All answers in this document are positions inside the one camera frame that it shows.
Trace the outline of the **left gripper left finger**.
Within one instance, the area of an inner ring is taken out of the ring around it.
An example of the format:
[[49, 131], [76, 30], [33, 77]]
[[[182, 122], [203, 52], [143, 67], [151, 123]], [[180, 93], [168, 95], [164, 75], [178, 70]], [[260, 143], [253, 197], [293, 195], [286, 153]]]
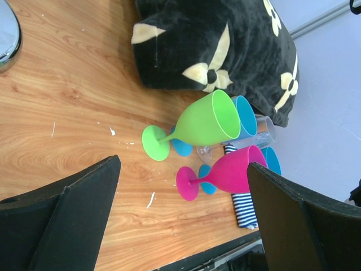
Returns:
[[1, 201], [2, 270], [94, 270], [120, 176], [109, 156]]

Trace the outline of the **pink wine glass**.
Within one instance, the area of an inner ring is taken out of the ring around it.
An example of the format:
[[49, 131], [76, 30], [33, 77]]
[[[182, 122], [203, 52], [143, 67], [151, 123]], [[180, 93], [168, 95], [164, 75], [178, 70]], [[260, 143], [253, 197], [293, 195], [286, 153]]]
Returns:
[[251, 145], [221, 157], [203, 178], [199, 178], [190, 167], [181, 167], [177, 172], [176, 187], [186, 201], [197, 198], [199, 186], [204, 182], [227, 193], [246, 194], [250, 192], [247, 170], [254, 162], [267, 167], [262, 151]]

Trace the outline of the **light blue wine glass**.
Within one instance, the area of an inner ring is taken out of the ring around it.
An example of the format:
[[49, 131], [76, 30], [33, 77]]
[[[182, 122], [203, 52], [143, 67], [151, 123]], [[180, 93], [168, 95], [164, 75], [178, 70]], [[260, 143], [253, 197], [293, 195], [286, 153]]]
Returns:
[[[253, 137], [257, 134], [258, 130], [256, 116], [248, 100], [242, 95], [233, 96], [231, 99], [240, 117], [241, 132], [236, 139], [222, 142], [221, 145], [226, 145], [228, 143], [234, 143], [240, 139]], [[181, 156], [189, 156], [193, 150], [193, 145], [184, 143], [179, 139], [172, 139], [171, 144], [173, 145], [175, 151]]]

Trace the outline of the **clear wine glass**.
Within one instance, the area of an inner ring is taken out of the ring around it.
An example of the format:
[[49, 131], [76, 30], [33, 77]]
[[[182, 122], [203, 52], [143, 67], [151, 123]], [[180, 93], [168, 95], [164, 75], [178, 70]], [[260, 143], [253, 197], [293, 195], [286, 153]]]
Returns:
[[256, 114], [257, 134], [252, 137], [238, 139], [230, 143], [222, 143], [215, 146], [197, 146], [196, 151], [204, 163], [212, 160], [212, 150], [217, 147], [228, 147], [230, 150], [239, 150], [250, 145], [256, 145], [260, 149], [265, 148], [277, 140], [274, 123], [268, 116]]

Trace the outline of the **green wine glass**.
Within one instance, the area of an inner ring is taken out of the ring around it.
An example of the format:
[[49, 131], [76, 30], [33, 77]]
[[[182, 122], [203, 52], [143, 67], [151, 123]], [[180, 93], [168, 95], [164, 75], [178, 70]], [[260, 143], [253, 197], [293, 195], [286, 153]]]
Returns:
[[169, 135], [159, 126], [147, 126], [142, 132], [142, 147], [151, 159], [163, 161], [169, 156], [173, 139], [207, 146], [236, 139], [240, 133], [241, 121], [235, 104], [225, 91], [215, 90], [190, 104]]

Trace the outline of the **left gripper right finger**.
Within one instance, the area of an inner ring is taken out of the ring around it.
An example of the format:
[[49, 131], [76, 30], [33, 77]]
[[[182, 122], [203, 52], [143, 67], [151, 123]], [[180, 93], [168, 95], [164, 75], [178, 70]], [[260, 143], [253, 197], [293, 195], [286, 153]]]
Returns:
[[360, 270], [360, 207], [259, 163], [247, 176], [269, 270]]

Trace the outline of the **dark blue wine glass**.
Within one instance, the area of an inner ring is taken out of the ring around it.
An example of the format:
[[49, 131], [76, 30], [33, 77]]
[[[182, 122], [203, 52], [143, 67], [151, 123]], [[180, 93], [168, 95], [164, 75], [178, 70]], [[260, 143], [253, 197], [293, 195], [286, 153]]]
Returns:
[[[268, 168], [278, 175], [281, 175], [281, 166], [274, 149], [272, 147], [265, 147], [262, 148], [261, 151], [267, 161]], [[203, 164], [199, 169], [199, 178], [205, 177], [209, 173], [210, 169], [211, 166]], [[203, 182], [200, 184], [200, 186], [202, 190], [209, 195], [213, 195], [217, 191], [217, 188], [208, 182]]]

